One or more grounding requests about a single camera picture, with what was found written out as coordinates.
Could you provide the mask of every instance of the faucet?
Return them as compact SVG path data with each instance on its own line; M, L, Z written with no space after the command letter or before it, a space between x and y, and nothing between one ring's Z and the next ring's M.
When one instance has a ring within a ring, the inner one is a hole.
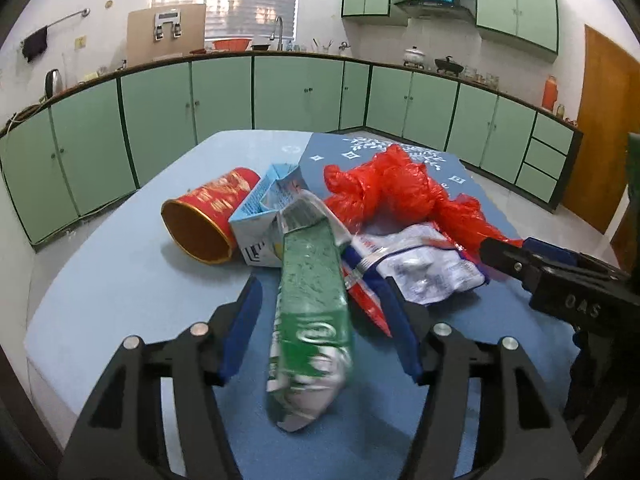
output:
M276 39L276 27L278 26L278 22L280 22L280 35L278 37L278 48L277 50L282 50L282 16L276 16L275 25L273 25L273 32L269 39L271 41Z

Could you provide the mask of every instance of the black towel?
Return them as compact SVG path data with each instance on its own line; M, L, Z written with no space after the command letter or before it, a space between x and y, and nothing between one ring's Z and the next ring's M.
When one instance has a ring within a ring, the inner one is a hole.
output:
M33 61L47 49L47 27L42 27L26 38L22 44L22 55L27 63Z

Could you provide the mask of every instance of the yellow electrical outlet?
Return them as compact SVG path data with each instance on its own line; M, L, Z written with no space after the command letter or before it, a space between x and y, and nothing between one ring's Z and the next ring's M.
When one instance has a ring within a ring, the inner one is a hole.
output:
M86 36L76 38L76 50L86 47Z

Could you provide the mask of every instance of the blue tablecloth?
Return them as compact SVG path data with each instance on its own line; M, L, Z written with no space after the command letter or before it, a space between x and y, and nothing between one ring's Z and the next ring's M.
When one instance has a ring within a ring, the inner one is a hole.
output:
M161 224L162 200L238 165L263 173L270 162L298 161L311 191L324 198L325 165L349 169L388 144L332 134L313 134L309 139L308 134L298 133L306 136L303 139L295 134L256 130L216 134L116 211L60 272L31 323L26 345L31 361L75 413L124 336L138 333L147 342L174 337L192 322L208 319L212 309L229 301L246 280L248 270L239 262L206 267L176 250ZM430 175L446 184L452 197L460 192L477 197L489 222L506 235L517 236L454 156L413 146L407 150L414 160L427 163ZM262 282L264 304L239 375L215 391L244 478L397 478L427 389L415 386L402 372L392 341L363 317L354 324L355 372L348 387L305 430L288 434L277 429L266 414L265 384L280 273L276 269L253 273ZM532 311L528 301L520 283L509 280L491 282L429 309L434 320L445 320L468 338L486 342L505 335L517 338L545 380L550 400L561 407L577 354L573 331ZM169 382L162 387L168 450L174 470L184 473L175 410L167 402L172 398ZM478 384L472 383L470 426L478 407ZM474 443L472 432L465 433L458 474L470 469Z

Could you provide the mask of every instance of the silver bolt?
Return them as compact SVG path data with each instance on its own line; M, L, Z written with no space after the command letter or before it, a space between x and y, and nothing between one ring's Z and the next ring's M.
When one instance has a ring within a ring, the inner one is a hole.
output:
M126 337L122 342L122 346L124 346L124 348L126 348L127 350L138 348L139 344L140 338L137 335L130 335L129 337Z
M191 335L194 335L194 336L205 335L208 331L209 331L209 325L202 322L192 324L191 328L189 329L189 332L191 332Z
M442 337L451 334L451 327L446 323L436 323L433 325L433 333Z
M507 350L515 350L520 345L514 337L507 336L502 339L502 346L504 346Z

